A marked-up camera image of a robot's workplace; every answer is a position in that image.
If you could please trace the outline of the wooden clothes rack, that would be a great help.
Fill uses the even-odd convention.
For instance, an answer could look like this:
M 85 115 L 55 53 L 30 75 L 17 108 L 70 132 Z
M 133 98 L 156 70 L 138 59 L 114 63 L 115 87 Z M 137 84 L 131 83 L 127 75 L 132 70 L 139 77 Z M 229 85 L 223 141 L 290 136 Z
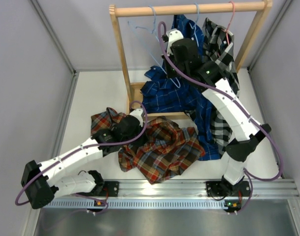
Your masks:
M 143 97 L 140 89 L 144 82 L 131 83 L 124 45 L 122 41 L 122 34 L 120 30 L 119 18 L 124 17 L 145 17 L 145 16 L 165 16 L 177 14 L 195 14 L 195 13 L 225 13 L 225 12 L 252 12 L 255 11 L 255 17 L 248 29 L 245 39 L 241 48 L 234 59 L 236 70 L 239 71 L 247 58 L 271 8 L 273 2 L 271 0 L 252 1 L 252 2 L 238 2 L 238 3 L 209 3 L 199 4 L 195 6 L 190 5 L 170 5 L 170 6 L 155 6 L 153 9 L 150 7 L 130 7 L 130 8 L 117 8 L 114 4 L 109 6 L 109 15 L 112 23 L 114 37 L 118 48 L 123 78 L 127 90 L 127 109 L 130 111 L 130 104 L 132 101 L 142 101 Z

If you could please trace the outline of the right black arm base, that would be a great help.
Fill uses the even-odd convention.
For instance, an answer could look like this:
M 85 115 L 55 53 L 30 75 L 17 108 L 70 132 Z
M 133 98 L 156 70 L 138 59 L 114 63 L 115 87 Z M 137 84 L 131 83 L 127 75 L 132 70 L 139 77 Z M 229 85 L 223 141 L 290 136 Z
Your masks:
M 206 182 L 207 196 L 215 201 L 224 201 L 224 211 L 237 215 L 247 205 L 252 197 L 252 182 L 240 180 L 231 185 L 225 179 Z

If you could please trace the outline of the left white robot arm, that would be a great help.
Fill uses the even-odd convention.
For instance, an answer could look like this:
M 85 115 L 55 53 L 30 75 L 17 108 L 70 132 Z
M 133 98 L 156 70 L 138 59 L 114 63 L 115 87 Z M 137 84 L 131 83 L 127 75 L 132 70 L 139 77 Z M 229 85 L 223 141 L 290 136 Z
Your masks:
M 143 143 L 147 117 L 130 113 L 111 128 L 98 130 L 84 143 L 60 155 L 37 163 L 25 165 L 21 180 L 22 191 L 33 209 L 39 209 L 55 198 L 72 194 L 99 196 L 105 182 L 96 170 L 73 176 L 81 166 L 117 152 L 129 143 Z

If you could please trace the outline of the red brown plaid shirt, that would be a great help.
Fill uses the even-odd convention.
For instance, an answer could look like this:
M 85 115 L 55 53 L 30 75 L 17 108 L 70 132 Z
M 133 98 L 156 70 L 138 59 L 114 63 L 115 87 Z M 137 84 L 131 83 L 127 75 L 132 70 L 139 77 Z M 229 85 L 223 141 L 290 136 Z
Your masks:
M 98 130 L 111 128 L 128 115 L 113 108 L 91 116 L 91 135 Z M 165 117 L 147 123 L 143 143 L 129 143 L 118 151 L 118 163 L 123 172 L 134 168 L 149 183 L 159 183 L 181 175 L 200 157 L 205 155 L 193 127 L 181 128 Z

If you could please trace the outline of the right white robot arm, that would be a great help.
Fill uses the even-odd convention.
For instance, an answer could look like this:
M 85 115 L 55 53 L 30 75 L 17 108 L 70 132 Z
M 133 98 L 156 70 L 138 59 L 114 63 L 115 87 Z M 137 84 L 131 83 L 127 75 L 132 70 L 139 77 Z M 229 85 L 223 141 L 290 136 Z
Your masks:
M 228 157 L 228 165 L 219 184 L 224 195 L 233 195 L 243 181 L 248 156 L 264 139 L 264 132 L 271 131 L 271 127 L 268 124 L 256 127 L 250 122 L 224 72 L 213 61 L 202 62 L 192 39 L 184 38 L 178 33 L 168 33 L 162 36 L 160 42 L 167 43 L 164 59 L 171 71 L 185 79 L 189 78 L 219 111 L 235 134 L 234 140 L 225 148 L 224 156 Z

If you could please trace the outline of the blue hanger with shirt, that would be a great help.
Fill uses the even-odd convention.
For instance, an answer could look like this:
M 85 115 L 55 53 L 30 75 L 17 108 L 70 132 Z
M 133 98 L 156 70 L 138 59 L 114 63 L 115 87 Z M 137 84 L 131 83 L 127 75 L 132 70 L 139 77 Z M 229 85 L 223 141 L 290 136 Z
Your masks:
M 196 34 L 196 28 L 197 28 L 197 23 L 198 23 L 198 20 L 199 20 L 200 10 L 199 10 L 199 4 L 198 3 L 194 3 L 194 5 L 196 6 L 197 18 L 194 22 L 194 25 L 191 26 L 191 29 L 193 30 L 193 37 L 191 39 L 194 40 L 197 44 L 197 47 L 199 47 L 199 42 L 198 42 L 198 38 L 197 38 L 197 34 Z

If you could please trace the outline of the black white plaid shirt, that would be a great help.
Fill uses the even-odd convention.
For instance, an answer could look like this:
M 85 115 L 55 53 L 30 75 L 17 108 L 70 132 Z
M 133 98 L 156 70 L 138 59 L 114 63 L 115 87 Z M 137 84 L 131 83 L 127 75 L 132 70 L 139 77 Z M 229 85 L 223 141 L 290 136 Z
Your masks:
M 205 19 L 202 31 L 204 33 L 203 62 L 215 62 L 224 72 L 233 92 L 239 95 L 240 85 L 234 62 L 233 33 L 227 31 L 225 27 L 214 23 L 209 18 Z M 216 150 L 222 156 L 231 138 L 232 130 L 215 107 L 212 108 L 211 112 L 211 133 L 217 144 Z

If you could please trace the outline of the light blue hanger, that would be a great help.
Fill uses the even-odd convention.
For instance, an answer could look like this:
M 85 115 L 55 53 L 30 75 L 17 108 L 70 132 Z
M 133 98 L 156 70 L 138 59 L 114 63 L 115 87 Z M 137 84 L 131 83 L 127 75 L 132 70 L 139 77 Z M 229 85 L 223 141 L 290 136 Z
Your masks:
M 152 10 L 152 13 L 153 13 L 153 16 L 154 16 L 154 20 L 153 20 L 153 28 L 152 29 L 149 29 L 147 27 L 143 27 L 143 26 L 137 26 L 135 25 L 132 21 L 127 21 L 127 24 L 130 28 L 130 30 L 132 31 L 132 33 L 134 34 L 134 36 L 137 38 L 138 42 L 142 45 L 142 47 L 147 51 L 147 53 L 150 55 L 150 57 L 154 60 L 154 62 L 156 63 L 156 65 L 159 66 L 159 68 L 162 70 L 162 72 L 167 75 L 167 72 L 166 70 L 163 68 L 163 66 L 161 65 L 160 62 L 158 62 L 156 60 L 156 58 L 154 57 L 154 55 L 152 54 L 152 51 L 149 47 L 149 45 L 141 39 L 140 35 L 137 33 L 137 29 L 141 29 L 141 30 L 145 30 L 147 31 L 150 35 L 153 35 L 157 41 L 159 41 L 158 39 L 158 36 L 157 36 L 157 33 L 156 33 L 156 19 L 157 19 L 157 16 L 156 16 L 156 11 L 154 9 L 153 6 L 148 6 L 151 10 Z

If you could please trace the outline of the aluminium mounting rail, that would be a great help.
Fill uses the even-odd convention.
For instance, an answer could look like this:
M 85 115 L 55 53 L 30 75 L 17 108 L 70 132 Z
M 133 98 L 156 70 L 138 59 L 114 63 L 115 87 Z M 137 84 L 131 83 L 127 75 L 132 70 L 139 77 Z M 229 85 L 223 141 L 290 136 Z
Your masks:
M 245 203 L 250 200 L 285 200 L 300 197 L 296 184 L 291 179 L 278 179 L 273 182 L 252 181 L 246 191 L 252 196 L 239 192 L 235 196 L 217 197 L 209 195 L 211 188 L 205 180 L 168 180 L 150 185 L 145 180 L 128 179 L 121 181 L 112 195 L 108 190 L 105 196 L 76 197 L 64 196 L 54 199 L 45 208 L 53 209 L 103 209 L 105 200 L 109 209 L 226 209 L 232 202 Z

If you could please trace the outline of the blue plaid shirt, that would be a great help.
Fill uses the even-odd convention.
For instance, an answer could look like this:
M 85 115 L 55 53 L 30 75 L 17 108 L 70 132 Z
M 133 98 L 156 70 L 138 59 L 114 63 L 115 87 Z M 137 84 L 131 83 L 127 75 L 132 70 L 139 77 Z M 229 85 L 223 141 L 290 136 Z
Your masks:
M 148 113 L 186 112 L 196 124 L 198 140 L 205 150 L 200 161 L 221 158 L 218 144 L 211 132 L 212 122 L 216 117 L 215 108 L 196 87 L 181 78 L 168 79 L 165 67 L 152 66 L 145 73 L 150 79 L 141 88 L 143 105 Z

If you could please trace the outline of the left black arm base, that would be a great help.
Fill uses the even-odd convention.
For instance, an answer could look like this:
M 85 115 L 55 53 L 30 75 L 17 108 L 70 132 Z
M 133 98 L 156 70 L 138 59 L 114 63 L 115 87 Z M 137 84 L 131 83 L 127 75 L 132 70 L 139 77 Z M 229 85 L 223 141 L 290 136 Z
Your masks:
M 118 181 L 105 181 L 103 180 L 101 174 L 97 171 L 80 171 L 78 175 L 84 176 L 89 174 L 94 178 L 96 186 L 91 190 L 91 192 L 85 193 L 80 192 L 76 195 L 83 196 L 87 199 L 94 199 L 94 206 L 98 208 L 88 208 L 89 212 L 97 214 L 100 212 L 105 212 L 108 207 L 108 198 L 117 197 L 119 192 L 119 182 Z

